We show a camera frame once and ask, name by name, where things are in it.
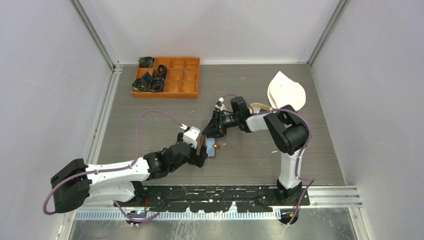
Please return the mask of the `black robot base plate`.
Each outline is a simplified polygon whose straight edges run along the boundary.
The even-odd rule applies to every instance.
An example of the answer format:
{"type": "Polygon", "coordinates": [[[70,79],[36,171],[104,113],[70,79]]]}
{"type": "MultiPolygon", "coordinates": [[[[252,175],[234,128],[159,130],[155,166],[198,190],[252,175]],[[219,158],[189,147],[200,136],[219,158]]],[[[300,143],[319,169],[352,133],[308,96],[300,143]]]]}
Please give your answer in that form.
{"type": "Polygon", "coordinates": [[[307,195],[300,193],[283,198],[275,185],[147,185],[135,197],[120,202],[121,207],[147,208],[152,212],[193,213],[228,212],[235,205],[237,213],[271,212],[274,207],[308,206],[307,195]]]}

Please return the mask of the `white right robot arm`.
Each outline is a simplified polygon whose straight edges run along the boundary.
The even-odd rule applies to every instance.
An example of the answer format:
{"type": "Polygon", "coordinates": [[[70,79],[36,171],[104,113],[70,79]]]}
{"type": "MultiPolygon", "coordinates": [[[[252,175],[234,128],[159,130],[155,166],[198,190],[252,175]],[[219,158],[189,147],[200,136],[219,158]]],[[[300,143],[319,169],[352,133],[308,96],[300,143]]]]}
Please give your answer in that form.
{"type": "Polygon", "coordinates": [[[228,128],[238,127],[245,133],[268,131],[281,153],[280,175],[277,179],[277,198],[283,205],[291,205],[302,190],[300,164],[302,151],[310,140],[309,126],[292,105],[262,112],[250,110],[241,96],[230,100],[231,110],[223,100],[216,102],[212,117],[202,134],[207,138],[222,138],[228,128]]]}

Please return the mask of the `orange leather card holder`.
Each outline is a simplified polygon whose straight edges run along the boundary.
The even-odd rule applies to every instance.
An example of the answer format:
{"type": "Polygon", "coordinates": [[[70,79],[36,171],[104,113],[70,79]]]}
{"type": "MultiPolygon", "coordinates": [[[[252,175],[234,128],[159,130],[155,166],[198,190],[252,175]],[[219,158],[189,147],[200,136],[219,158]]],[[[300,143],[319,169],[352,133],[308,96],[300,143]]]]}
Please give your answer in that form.
{"type": "Polygon", "coordinates": [[[205,157],[207,159],[215,158],[220,149],[221,145],[219,144],[217,138],[207,137],[206,135],[200,136],[199,145],[197,148],[197,154],[200,157],[205,157]]]}

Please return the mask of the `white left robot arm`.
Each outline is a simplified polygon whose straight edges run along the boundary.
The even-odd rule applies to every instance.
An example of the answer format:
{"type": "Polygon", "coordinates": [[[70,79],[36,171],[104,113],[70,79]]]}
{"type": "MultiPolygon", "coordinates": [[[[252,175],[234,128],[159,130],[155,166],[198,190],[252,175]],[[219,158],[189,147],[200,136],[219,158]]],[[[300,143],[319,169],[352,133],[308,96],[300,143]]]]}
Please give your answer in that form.
{"type": "Polygon", "coordinates": [[[54,201],[55,214],[107,201],[141,206],[146,200],[144,181],[164,178],[184,164],[201,168],[208,157],[207,150],[203,136],[196,140],[188,132],[180,132],[175,144],[135,160],[96,165],[86,164],[82,158],[74,159],[51,177],[51,193],[43,211],[50,214],[50,199],[54,201]]]}

